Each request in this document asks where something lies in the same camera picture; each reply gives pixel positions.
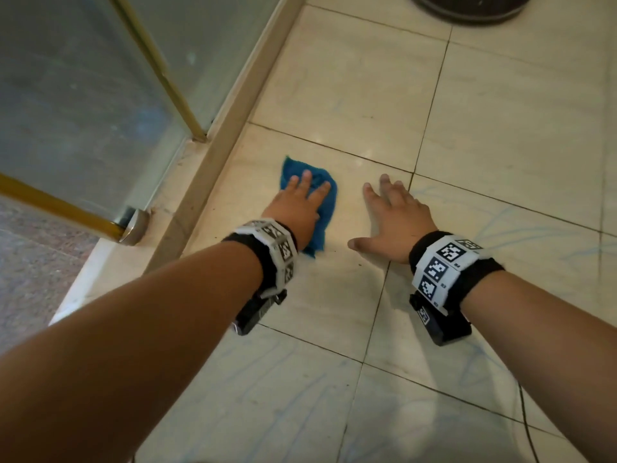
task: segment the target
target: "black wire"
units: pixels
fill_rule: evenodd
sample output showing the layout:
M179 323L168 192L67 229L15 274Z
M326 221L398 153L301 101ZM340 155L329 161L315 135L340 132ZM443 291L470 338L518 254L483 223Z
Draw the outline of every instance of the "black wire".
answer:
M525 433L527 434L527 440L529 440L529 446L531 447L531 451L534 454L534 459L536 463L540 463L538 459L538 454L536 453L536 447L534 447L534 442L531 439L531 432L529 432L529 424L527 424L527 412L525 411L525 396L523 395L523 388L521 387L521 383L518 382L518 393L521 396L521 411L523 412L523 424L525 425Z

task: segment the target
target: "dark round bin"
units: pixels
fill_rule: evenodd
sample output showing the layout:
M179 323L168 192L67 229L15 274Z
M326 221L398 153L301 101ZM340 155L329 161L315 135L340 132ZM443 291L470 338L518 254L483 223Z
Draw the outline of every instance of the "dark round bin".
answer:
M496 24L521 12L529 0L414 0L421 8L447 21Z

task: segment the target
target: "forearm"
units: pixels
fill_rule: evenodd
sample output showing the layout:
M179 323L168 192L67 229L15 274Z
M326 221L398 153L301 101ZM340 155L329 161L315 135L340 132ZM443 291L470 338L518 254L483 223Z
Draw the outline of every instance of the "forearm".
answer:
M591 461L617 448L617 329L507 272L461 305L533 399Z
M251 249L224 242L98 298L7 353L1 459L127 461L261 281Z

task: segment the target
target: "gold metal frame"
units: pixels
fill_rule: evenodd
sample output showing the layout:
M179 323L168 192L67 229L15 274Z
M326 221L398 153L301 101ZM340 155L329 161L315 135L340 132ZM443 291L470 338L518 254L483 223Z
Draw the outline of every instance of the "gold metal frame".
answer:
M66 221L81 225L97 235L119 242L125 228L108 221L101 216L89 213L64 200L37 190L12 177L0 173L0 195L19 201L35 209L51 214Z
M128 0L109 0L113 9L118 13L120 20L127 28L129 34L141 50L141 53L146 58L154 74L158 77L160 84L165 89L167 95L174 103L178 112L182 116L184 122L189 127L193 138L197 141L205 142L206 134L201 128L195 115L191 111L188 102L171 80L167 71L166 63L158 53L148 31L141 25L139 18Z

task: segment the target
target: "speckled stone floor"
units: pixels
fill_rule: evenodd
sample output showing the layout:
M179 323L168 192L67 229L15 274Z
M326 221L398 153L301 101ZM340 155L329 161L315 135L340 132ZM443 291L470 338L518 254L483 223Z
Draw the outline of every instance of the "speckled stone floor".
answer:
M0 354L47 326L96 241L0 199Z

